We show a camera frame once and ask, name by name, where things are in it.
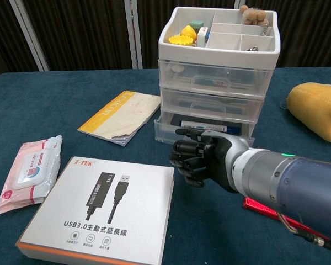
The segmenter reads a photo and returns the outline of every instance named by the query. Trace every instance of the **stuffed teddy bear keychain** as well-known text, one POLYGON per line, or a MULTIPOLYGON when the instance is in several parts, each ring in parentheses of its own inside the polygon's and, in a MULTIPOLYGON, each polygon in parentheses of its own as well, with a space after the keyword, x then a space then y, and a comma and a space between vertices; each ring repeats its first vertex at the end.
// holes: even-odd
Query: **stuffed teddy bear keychain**
POLYGON ((267 27, 269 25, 266 19, 266 12, 258 8, 249 8, 246 4, 240 8, 243 14, 242 24, 244 25, 258 25, 267 27))

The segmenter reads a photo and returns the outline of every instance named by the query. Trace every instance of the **z-tek logo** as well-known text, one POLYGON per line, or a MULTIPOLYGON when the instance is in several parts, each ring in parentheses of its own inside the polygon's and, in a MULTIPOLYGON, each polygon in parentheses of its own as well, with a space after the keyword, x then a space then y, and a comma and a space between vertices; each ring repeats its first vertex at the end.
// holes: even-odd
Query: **z-tek logo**
POLYGON ((78 160, 76 159, 74 165, 82 165, 82 166, 92 166, 94 161, 86 161, 86 160, 78 160))

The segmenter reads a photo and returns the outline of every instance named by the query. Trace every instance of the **red case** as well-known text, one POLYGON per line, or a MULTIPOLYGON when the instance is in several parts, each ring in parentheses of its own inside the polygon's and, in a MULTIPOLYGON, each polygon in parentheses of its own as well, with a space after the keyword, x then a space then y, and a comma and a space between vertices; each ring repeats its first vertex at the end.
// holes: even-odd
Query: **red case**
MULTIPOLYGON (((277 216, 277 213, 276 213, 275 210, 272 210, 271 208, 265 206, 264 204, 261 204, 261 203, 257 202, 256 200, 253 200, 251 198, 246 197, 244 199, 243 207, 246 208, 246 209, 257 211, 258 213, 264 214, 268 217, 271 217, 273 219, 278 220, 278 216, 277 216)), ((308 231, 310 233, 313 233, 317 236, 320 236, 322 238, 328 239, 326 236, 321 235, 318 232, 315 232, 311 228, 301 224, 300 222, 297 222, 296 220, 293 220, 292 218, 286 217, 286 220, 288 221, 288 223, 291 226, 293 226, 297 229, 302 229, 302 230, 308 231)))

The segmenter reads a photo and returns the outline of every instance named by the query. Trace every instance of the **green block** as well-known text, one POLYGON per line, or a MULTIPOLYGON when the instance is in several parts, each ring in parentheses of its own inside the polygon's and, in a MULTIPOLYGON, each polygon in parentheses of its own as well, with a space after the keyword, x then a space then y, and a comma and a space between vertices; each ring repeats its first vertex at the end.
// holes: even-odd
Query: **green block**
POLYGON ((204 26, 204 22, 202 20, 192 20, 190 26, 198 33, 200 28, 204 26))

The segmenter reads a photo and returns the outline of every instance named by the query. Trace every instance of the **dark green tablecloth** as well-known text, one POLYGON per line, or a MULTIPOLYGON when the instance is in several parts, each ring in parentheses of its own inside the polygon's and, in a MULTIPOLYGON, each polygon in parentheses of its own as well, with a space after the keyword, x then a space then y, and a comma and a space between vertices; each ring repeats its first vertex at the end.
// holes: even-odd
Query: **dark green tablecloth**
MULTIPOLYGON (((293 86, 304 82, 331 84, 331 67, 275 70, 254 130, 254 147, 331 161, 331 143, 280 109, 293 86)), ((63 136, 60 170, 72 156, 169 166, 171 146, 154 141, 153 119, 160 111, 126 147, 77 131, 124 90, 159 94, 158 70, 0 75, 0 193, 21 143, 58 134, 63 136)), ((196 189, 176 174, 163 263, 331 264, 330 251, 289 234, 275 220, 243 209, 242 202, 240 194, 229 194, 211 181, 196 189)), ((0 264, 48 264, 26 258, 14 246, 37 208, 0 215, 0 264)))

